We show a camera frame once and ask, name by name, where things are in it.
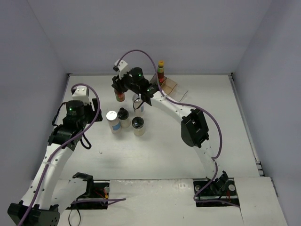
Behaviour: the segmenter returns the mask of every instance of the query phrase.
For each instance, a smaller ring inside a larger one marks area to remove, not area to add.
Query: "jar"
[[[119,109],[118,118],[122,128],[127,128],[130,126],[131,121],[129,118],[128,111],[123,107]]]
[[[112,133],[119,133],[121,131],[121,124],[119,122],[119,118],[117,112],[109,111],[106,115],[107,120],[109,122],[109,126]]]
[[[144,120],[141,117],[134,117],[132,120],[134,128],[134,134],[136,136],[142,136],[145,132]]]
[[[134,94],[132,101],[133,101],[133,109],[134,109],[135,115],[142,116],[143,112],[144,112],[144,106],[143,106],[144,104],[142,104],[143,101],[142,101],[141,97],[138,94]]]
[[[124,92],[118,92],[116,89],[114,89],[114,93],[117,101],[122,102],[126,99]]]

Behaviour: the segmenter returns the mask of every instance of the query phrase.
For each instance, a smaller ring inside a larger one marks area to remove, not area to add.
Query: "white bottle cap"
[[[115,111],[109,111],[107,113],[106,117],[107,117],[107,120],[114,121],[115,119],[117,119],[118,115],[117,115],[117,112],[115,112]]]

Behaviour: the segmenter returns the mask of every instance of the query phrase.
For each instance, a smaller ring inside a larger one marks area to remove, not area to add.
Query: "screw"
[[[230,191],[234,192],[235,191],[235,186],[234,185],[229,185],[228,189]]]
[[[200,185],[196,185],[196,186],[194,187],[194,190],[196,190],[197,192],[198,192],[200,189],[201,189],[201,186],[200,186]]]
[[[110,188],[109,187],[104,187],[105,192],[108,194],[110,192]]]

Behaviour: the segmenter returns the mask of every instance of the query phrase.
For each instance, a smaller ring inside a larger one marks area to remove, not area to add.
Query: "black cable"
[[[135,108],[135,107],[134,107],[134,104],[135,104],[136,100],[133,101],[133,109],[134,109],[134,110],[139,109],[139,108],[143,105],[143,103],[144,103],[144,101],[142,101],[142,103],[141,103],[137,108]]]
[[[58,114],[60,113],[60,110],[61,110],[62,106],[63,106],[65,103],[66,103],[66,102],[62,102],[61,106],[58,108],[57,113],[56,113],[55,117],[53,118],[53,120],[52,120],[52,122],[51,122],[51,125],[57,126],[57,125],[55,124],[55,121],[56,121],[56,119],[57,119],[57,117],[58,117]]]
[[[217,200],[220,200],[222,196],[227,194],[228,189],[226,189],[226,184],[224,185],[223,189],[222,189],[222,193],[220,195],[220,197],[218,197]]]
[[[88,149],[88,150],[91,149],[92,144],[91,144],[91,143],[89,142],[89,140],[86,138],[86,135],[85,135],[85,134],[83,134],[83,138],[84,138],[84,140],[87,142],[88,146],[86,146],[86,145],[84,144],[82,138],[80,139],[81,145],[82,145],[85,149]]]
[[[72,207],[72,209],[71,209],[71,211],[70,211],[70,213],[69,213],[69,216],[68,216],[68,223],[69,223],[69,226],[72,226],[71,223],[70,223],[70,215],[71,215],[72,210],[74,210],[74,208],[76,208],[76,211],[79,213],[79,224],[77,225],[77,226],[79,226],[79,225],[80,225],[80,222],[81,222],[81,215],[80,215],[79,208],[78,208],[77,204],[74,204],[74,205],[73,205],[73,207]]]

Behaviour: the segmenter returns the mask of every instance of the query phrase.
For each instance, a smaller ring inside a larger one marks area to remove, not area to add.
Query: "white bottle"
[[[138,94],[134,94],[133,98],[133,108],[136,116],[142,116],[144,112],[144,104],[142,104],[141,97]]]
[[[119,118],[117,112],[109,111],[106,115],[107,120],[109,122],[109,126],[112,133],[119,133],[121,131],[121,124],[119,122]]]

